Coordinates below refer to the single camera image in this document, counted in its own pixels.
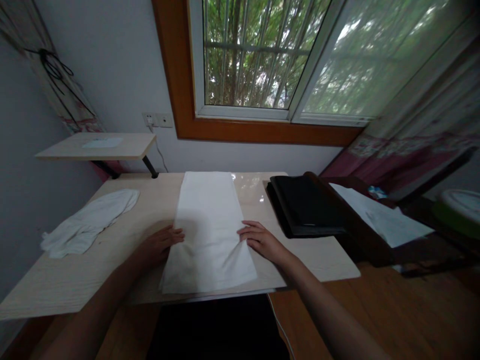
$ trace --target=folded white cloth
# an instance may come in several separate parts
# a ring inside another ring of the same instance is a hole
[[[83,254],[103,229],[134,207],[139,195],[139,190],[123,189],[88,203],[51,233],[44,232],[41,249],[56,259],[67,254]]]
[[[237,234],[242,220],[230,172],[186,172],[174,222],[185,239],[170,249],[162,292],[211,292],[256,279],[247,242]]]

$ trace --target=forearm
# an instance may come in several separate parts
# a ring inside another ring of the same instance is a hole
[[[280,267],[295,285],[335,359],[389,358],[296,256],[290,256]]]
[[[42,359],[94,359],[117,308],[139,275],[131,262],[117,267],[50,345]]]

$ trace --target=black folder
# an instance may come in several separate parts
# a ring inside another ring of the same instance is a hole
[[[272,176],[266,190],[287,238],[346,233],[340,213],[308,176]]]

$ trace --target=desk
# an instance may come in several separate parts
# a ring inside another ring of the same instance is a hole
[[[285,237],[265,189],[270,177],[275,175],[286,174],[232,174],[243,217],[261,222],[319,280],[360,276],[355,264],[333,236],[310,239]],[[172,223],[183,176],[182,173],[166,173],[151,179],[148,174],[123,174],[118,180],[105,182],[92,200],[120,189],[139,189],[140,197],[133,209],[100,233],[91,248],[82,255],[50,259],[44,253],[0,304],[0,320],[78,312],[146,236]],[[254,281],[209,293],[162,294],[158,286],[163,268],[157,268],[139,281],[127,301],[142,304],[210,300],[270,293],[287,286],[271,262],[252,249],[250,252],[258,273]]]
[[[114,147],[83,147],[97,139],[121,138],[121,142]],[[91,161],[100,169],[117,179],[120,174],[108,167],[107,160],[139,160],[142,159],[151,177],[159,175],[147,157],[147,152],[156,140],[152,133],[121,133],[121,132],[79,132],[65,140],[50,146],[48,149],[35,155],[41,160],[82,160]]]

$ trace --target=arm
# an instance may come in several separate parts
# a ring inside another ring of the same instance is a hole
[[[256,221],[243,221],[240,240],[277,266],[292,281],[335,359],[388,359],[370,334],[346,311],[298,257]]]
[[[81,311],[48,347],[41,359],[94,359],[117,308],[135,281],[168,257],[183,241],[182,229],[167,226],[149,236],[117,267]]]

